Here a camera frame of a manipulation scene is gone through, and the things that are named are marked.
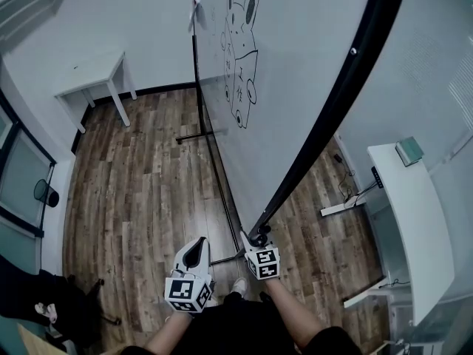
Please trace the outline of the pink plush charm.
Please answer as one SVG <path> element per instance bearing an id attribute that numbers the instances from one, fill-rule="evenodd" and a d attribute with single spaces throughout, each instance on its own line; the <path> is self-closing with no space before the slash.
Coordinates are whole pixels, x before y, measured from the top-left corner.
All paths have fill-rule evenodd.
<path id="1" fill-rule="evenodd" d="M 35 304 L 35 311 L 38 314 L 46 317 L 50 321 L 51 324 L 55 324 L 58 318 L 58 314 L 57 314 L 54 303 L 49 304 L 48 306 L 45 306 L 43 303 L 39 302 Z"/>

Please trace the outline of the person's white shoe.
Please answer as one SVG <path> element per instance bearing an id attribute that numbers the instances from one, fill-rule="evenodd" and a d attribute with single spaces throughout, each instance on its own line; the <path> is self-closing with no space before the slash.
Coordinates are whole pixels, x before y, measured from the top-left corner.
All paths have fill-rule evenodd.
<path id="1" fill-rule="evenodd" d="M 238 293 L 241 297 L 244 297 L 248 290 L 248 281 L 244 277 L 237 279 L 232 288 L 231 293 Z"/>

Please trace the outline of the black chair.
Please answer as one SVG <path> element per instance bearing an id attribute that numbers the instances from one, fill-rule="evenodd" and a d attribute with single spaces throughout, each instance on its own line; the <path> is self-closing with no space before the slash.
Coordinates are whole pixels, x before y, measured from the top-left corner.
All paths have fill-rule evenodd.
<path id="1" fill-rule="evenodd" d="M 48 334 L 52 344 L 67 340 L 88 348 L 101 338 L 101 323 L 119 326 L 121 318 L 105 315 L 98 295 L 104 280 L 99 279 L 84 292 L 75 283 L 75 276 L 53 275 L 41 269 L 30 274 L 0 255 L 0 316 L 26 320 L 45 327 L 52 326 L 58 337 Z M 35 304 L 55 304 L 58 318 L 55 324 L 35 311 Z"/>

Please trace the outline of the white whiteboard with black stand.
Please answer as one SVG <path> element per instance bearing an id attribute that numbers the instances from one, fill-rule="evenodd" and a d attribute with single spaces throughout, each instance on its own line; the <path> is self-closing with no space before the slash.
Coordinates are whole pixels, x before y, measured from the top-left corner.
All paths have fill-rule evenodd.
<path id="1" fill-rule="evenodd" d="M 402 0 L 202 0 L 192 31 L 200 118 L 228 227 L 213 264 L 241 257 L 361 91 Z"/>

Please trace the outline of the small white table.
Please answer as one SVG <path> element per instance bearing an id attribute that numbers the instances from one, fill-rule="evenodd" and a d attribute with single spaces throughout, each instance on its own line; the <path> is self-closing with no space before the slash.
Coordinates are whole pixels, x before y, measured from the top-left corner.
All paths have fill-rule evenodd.
<path id="1" fill-rule="evenodd" d="M 89 88 L 105 84 L 108 88 L 117 111 L 126 127 L 130 126 L 130 120 L 119 97 L 114 77 L 118 68 L 123 68 L 124 83 L 129 88 L 132 99 L 137 99 L 135 84 L 132 80 L 129 65 L 124 50 L 114 50 L 95 56 L 94 58 L 78 62 L 68 68 L 55 82 L 53 96 L 62 106 L 69 119 L 80 133 L 85 133 L 81 119 L 70 109 L 65 96 L 74 92 L 81 92 L 88 105 L 95 107 Z"/>

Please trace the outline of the black-framed window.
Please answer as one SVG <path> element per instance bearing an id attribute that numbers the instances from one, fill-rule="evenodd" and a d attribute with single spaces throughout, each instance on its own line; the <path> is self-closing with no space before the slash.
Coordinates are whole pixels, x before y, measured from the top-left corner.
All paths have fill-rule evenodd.
<path id="1" fill-rule="evenodd" d="M 0 89 L 0 219 L 42 238 L 55 165 Z"/>

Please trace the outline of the white height-adjustable desk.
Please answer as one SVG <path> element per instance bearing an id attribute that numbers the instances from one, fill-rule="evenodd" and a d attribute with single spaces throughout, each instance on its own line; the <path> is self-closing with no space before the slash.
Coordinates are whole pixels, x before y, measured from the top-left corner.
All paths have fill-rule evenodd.
<path id="1" fill-rule="evenodd" d="M 435 187 L 422 161 L 405 167 L 394 144 L 370 146 L 367 152 L 378 170 L 394 214 L 395 242 L 378 241 L 383 267 L 377 283 L 345 300 L 351 308 L 370 296 L 403 297 L 412 304 L 412 325 L 427 317 L 455 276 L 446 219 Z"/>

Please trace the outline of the person's left forearm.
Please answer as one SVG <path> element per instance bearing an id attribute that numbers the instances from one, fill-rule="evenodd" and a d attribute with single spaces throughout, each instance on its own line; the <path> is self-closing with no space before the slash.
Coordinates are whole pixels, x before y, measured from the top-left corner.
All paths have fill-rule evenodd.
<path id="1" fill-rule="evenodd" d="M 192 319 L 192 315 L 186 312 L 174 312 L 148 341 L 145 349 L 154 355 L 170 355 L 190 326 Z"/>

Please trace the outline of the person's black clothing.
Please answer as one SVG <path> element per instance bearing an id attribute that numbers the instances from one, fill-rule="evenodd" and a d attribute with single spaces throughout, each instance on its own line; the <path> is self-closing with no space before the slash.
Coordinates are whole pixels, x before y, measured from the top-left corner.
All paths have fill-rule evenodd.
<path id="1" fill-rule="evenodd" d="M 228 294 L 223 304 L 192 316 L 190 326 L 170 355 L 362 355 L 341 327 L 324 327 L 304 350 L 288 333 L 273 300 L 249 301 Z M 154 355 L 130 345 L 120 355 Z"/>

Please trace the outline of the green book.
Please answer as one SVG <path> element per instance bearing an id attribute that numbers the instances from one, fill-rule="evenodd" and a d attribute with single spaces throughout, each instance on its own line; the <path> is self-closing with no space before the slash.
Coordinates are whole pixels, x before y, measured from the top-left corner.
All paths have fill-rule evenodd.
<path id="1" fill-rule="evenodd" d="M 395 150 L 405 167 L 417 163 L 424 155 L 418 142 L 412 136 L 398 141 L 395 144 Z"/>

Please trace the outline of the black mesh wastebasket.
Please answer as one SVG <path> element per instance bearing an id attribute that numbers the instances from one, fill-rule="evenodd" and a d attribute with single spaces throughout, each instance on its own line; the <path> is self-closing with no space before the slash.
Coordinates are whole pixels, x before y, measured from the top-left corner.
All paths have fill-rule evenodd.
<path id="1" fill-rule="evenodd" d="M 45 179 L 40 179 L 35 185 L 34 198 L 47 206 L 54 208 L 58 205 L 59 194 L 52 188 Z"/>

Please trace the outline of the person's right forearm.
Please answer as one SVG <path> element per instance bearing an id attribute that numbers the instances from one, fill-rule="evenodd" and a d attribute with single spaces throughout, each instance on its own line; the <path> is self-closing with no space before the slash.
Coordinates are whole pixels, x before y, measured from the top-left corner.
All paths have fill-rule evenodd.
<path id="1" fill-rule="evenodd" d="M 295 345 L 299 350 L 304 350 L 311 339 L 324 329 L 324 325 L 289 292 L 280 279 L 267 279 L 265 286 Z"/>

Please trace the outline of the light wooden board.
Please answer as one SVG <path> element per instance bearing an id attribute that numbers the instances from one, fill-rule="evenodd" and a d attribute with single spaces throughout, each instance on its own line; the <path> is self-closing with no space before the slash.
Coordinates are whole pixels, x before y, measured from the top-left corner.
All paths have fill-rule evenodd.
<path id="1" fill-rule="evenodd" d="M 17 327 L 29 355 L 68 355 L 66 352 L 28 331 L 23 325 L 17 324 Z"/>

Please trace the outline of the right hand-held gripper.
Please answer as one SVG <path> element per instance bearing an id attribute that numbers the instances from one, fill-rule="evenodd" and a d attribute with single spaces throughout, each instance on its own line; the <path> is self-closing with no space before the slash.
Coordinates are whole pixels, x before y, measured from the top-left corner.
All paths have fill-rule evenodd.
<path id="1" fill-rule="evenodd" d="M 248 240 L 248 236 L 243 231 L 240 232 L 242 244 L 245 249 L 245 259 L 252 275 L 257 280 L 268 280 L 277 278 L 280 275 L 280 256 L 278 248 L 274 248 L 271 240 L 266 242 L 263 250 L 253 251 L 253 246 Z"/>

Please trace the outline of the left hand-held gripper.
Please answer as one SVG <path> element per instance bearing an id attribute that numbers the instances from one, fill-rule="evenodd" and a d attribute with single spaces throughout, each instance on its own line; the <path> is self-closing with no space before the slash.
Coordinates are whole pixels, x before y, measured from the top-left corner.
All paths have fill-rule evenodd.
<path id="1" fill-rule="evenodd" d="M 192 240 L 177 252 L 175 269 L 166 278 L 164 293 L 166 302 L 174 311 L 203 312 L 214 291 L 214 281 L 209 274 L 210 262 L 210 243 L 206 237 Z M 184 272 L 189 269 L 195 274 Z"/>

